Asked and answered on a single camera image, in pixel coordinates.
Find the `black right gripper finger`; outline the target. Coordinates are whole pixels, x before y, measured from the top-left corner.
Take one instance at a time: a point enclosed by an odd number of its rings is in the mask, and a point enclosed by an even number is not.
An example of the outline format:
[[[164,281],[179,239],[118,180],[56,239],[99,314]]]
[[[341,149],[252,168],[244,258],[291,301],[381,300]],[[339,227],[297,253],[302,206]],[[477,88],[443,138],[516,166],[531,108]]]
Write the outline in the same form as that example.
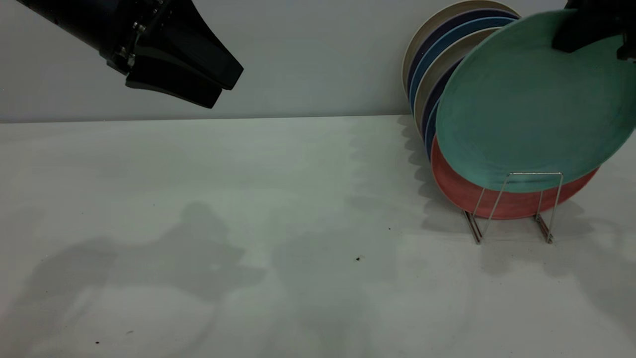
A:
[[[552,47],[573,53],[602,39],[619,35],[625,30],[636,31],[634,0],[568,0],[565,9],[574,13],[559,26]]]
[[[625,30],[622,33],[622,46],[618,48],[618,59],[635,60],[636,59],[636,32],[634,30]]]

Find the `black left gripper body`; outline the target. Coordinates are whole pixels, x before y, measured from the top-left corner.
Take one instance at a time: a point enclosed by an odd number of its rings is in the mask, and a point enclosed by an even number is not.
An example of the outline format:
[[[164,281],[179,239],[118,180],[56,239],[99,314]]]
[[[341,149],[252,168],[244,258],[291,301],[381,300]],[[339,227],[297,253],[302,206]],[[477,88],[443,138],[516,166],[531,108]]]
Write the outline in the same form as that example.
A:
[[[170,0],[101,0],[105,30],[99,54],[107,65],[127,75],[137,58],[168,62],[161,30],[169,18]]]

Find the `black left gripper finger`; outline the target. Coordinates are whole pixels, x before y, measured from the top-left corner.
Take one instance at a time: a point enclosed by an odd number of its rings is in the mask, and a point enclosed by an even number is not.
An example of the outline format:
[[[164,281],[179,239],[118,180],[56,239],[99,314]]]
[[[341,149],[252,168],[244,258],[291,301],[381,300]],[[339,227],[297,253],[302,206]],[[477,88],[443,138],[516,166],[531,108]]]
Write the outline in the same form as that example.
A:
[[[137,55],[187,70],[232,90],[243,66],[220,42],[191,0],[165,0],[137,39]]]
[[[204,108],[213,108],[221,95],[221,88],[175,64],[136,57],[126,78],[126,86],[151,90],[186,100]]]

